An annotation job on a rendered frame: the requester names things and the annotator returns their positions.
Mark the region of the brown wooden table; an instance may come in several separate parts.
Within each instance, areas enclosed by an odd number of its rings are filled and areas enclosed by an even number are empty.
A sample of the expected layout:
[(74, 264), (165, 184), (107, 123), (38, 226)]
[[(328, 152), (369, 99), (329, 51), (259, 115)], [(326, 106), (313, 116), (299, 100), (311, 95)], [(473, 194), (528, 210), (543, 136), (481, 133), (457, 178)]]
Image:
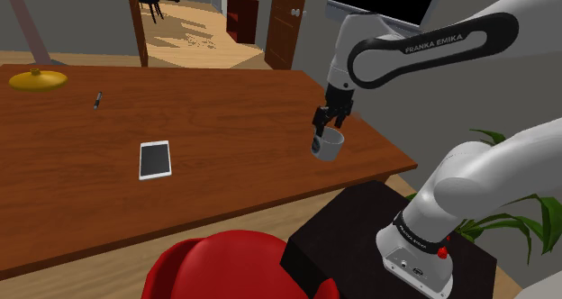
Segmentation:
[[(314, 157), (301, 71), (64, 66), (60, 89), (12, 89), (25, 71), (0, 66), (0, 281), (415, 168), (353, 117)], [(140, 181), (159, 140), (172, 175)]]

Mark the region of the green potted plant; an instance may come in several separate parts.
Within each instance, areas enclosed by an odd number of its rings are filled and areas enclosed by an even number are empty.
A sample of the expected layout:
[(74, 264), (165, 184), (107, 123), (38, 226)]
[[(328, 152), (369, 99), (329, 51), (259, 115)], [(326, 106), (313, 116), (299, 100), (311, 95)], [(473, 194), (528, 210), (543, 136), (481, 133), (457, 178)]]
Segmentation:
[(516, 228), (549, 252), (562, 236), (562, 203), (542, 192), (562, 186), (562, 131), (541, 125), (511, 138), (456, 146), (423, 189), (409, 195), (403, 218), (424, 250), (441, 256), (455, 231), (475, 241), (484, 231)]

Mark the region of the red chair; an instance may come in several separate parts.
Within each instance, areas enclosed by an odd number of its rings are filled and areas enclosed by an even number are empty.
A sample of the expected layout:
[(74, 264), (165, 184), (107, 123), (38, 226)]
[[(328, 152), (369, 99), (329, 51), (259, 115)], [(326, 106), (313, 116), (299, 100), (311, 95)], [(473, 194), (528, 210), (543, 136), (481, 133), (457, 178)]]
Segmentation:
[(281, 267), (286, 243), (259, 231), (222, 231), (164, 251), (140, 299), (341, 299), (329, 278), (308, 296)]

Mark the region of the black robot stand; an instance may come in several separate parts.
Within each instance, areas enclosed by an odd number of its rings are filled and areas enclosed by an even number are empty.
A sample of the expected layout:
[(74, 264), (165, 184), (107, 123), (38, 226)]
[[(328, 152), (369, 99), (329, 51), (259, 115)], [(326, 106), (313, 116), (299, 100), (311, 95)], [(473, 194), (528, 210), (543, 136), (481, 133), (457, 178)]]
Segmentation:
[[(407, 204), (377, 181), (348, 187), (289, 238), (280, 265), (309, 297), (331, 278), (340, 299), (428, 299), (388, 272), (376, 247), (377, 232)], [(448, 299), (493, 299), (496, 259), (456, 232), (448, 252)]]

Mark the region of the dusky pink slanted pole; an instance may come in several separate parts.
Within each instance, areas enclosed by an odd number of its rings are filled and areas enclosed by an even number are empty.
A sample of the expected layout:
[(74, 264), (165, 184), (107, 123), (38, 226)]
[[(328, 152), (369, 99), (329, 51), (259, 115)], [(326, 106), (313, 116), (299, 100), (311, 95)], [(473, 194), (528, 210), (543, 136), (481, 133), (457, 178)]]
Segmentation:
[(62, 65), (50, 57), (24, 0), (9, 0), (37, 65)]

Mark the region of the dark red bookshelf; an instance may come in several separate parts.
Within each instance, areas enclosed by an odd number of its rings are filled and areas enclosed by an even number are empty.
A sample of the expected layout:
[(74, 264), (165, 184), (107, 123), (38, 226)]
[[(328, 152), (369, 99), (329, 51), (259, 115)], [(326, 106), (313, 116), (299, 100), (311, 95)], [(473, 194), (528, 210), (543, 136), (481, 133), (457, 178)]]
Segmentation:
[(258, 4), (258, 0), (227, 0), (226, 32), (237, 43), (255, 43)]

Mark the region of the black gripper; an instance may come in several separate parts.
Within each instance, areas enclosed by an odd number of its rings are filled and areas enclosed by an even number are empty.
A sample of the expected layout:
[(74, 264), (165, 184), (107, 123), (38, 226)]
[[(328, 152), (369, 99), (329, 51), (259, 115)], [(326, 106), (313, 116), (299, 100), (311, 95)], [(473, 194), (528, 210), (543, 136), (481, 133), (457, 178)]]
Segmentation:
[(336, 116), (335, 127), (340, 129), (345, 119), (350, 115), (353, 105), (354, 90), (340, 89), (328, 84), (325, 92), (325, 106), (318, 106), (312, 124), (315, 127), (315, 135), (321, 137), (324, 128), (329, 122), (329, 116)]

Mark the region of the white mug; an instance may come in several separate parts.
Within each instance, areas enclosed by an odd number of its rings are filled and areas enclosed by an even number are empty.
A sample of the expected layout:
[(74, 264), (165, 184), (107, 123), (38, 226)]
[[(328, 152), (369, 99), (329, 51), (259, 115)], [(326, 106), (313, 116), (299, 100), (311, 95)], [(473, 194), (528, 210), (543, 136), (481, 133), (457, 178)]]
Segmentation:
[(313, 135), (311, 153), (319, 160), (333, 161), (338, 156), (344, 140), (341, 132), (325, 127), (322, 136)]

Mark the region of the brown wooden door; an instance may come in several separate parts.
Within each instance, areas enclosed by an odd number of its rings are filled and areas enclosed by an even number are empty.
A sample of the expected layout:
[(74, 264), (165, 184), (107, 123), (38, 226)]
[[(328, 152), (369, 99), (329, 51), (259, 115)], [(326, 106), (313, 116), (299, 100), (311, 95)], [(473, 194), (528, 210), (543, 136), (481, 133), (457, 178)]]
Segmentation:
[(291, 69), (305, 0), (272, 0), (265, 61), (272, 69)]

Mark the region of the yellow round lid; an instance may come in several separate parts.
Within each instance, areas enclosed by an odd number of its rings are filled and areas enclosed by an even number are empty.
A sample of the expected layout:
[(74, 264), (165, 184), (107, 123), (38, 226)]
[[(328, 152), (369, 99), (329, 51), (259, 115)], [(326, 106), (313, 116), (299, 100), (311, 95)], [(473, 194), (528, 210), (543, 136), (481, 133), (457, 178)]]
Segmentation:
[(31, 68), (11, 77), (8, 85), (14, 90), (27, 92), (47, 92), (63, 87), (68, 82), (68, 77), (60, 72)]

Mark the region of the white tablet with dark screen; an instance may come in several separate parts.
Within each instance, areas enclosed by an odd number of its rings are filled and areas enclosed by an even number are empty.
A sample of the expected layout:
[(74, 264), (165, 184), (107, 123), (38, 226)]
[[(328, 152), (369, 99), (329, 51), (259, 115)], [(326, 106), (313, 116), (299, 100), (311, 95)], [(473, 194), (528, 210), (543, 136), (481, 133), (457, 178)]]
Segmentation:
[(139, 180), (172, 175), (168, 140), (143, 142), (140, 145)]

